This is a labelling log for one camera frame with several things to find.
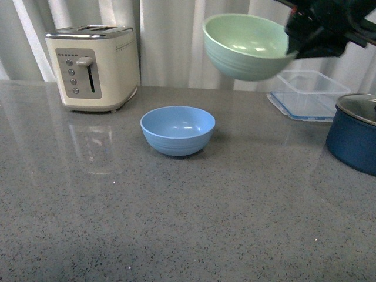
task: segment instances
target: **container lid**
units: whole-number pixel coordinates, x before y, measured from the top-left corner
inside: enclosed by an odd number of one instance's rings
[[[355,119],[376,126],[376,96],[349,94],[337,100],[338,108]]]

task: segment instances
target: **clear plastic container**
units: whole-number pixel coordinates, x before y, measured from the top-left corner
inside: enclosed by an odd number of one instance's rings
[[[337,99],[348,87],[314,70],[284,70],[277,75],[269,99],[292,119],[332,121]]]

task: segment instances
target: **blue bowl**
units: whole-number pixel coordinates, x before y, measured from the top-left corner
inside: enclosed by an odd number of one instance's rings
[[[147,142],[169,156],[187,156],[209,142],[216,121],[204,110],[169,106],[146,113],[140,121]]]

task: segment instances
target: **green bowl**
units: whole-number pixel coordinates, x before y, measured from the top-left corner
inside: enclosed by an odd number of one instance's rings
[[[226,75],[259,81],[282,71],[297,52],[286,55],[284,27],[245,14],[211,16],[203,24],[204,45],[213,65]]]

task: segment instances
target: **robotic arm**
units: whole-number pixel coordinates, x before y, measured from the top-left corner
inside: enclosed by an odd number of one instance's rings
[[[276,0],[291,8],[285,32],[297,59],[341,56],[347,43],[376,46],[376,24],[364,19],[376,0]]]

